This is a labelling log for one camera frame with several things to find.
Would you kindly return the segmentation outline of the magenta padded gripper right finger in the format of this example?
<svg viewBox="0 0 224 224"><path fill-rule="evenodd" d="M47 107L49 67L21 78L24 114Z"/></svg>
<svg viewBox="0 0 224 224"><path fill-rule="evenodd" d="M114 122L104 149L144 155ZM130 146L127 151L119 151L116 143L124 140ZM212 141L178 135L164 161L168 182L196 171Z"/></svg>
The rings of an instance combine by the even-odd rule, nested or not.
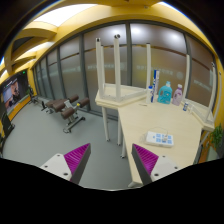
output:
<svg viewBox="0 0 224 224"><path fill-rule="evenodd" d="M137 144L132 145L132 156L143 185L179 170L178 165L167 156L158 156Z"/></svg>

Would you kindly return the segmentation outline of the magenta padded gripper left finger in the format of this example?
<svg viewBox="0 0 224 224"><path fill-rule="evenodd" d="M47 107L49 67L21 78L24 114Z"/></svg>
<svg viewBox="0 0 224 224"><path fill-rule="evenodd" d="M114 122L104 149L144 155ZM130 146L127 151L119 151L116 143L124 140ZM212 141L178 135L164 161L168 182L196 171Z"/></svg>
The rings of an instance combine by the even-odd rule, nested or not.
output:
<svg viewBox="0 0 224 224"><path fill-rule="evenodd" d="M55 154L41 168L76 185L79 184L91 154L91 144L84 144L65 155Z"/></svg>

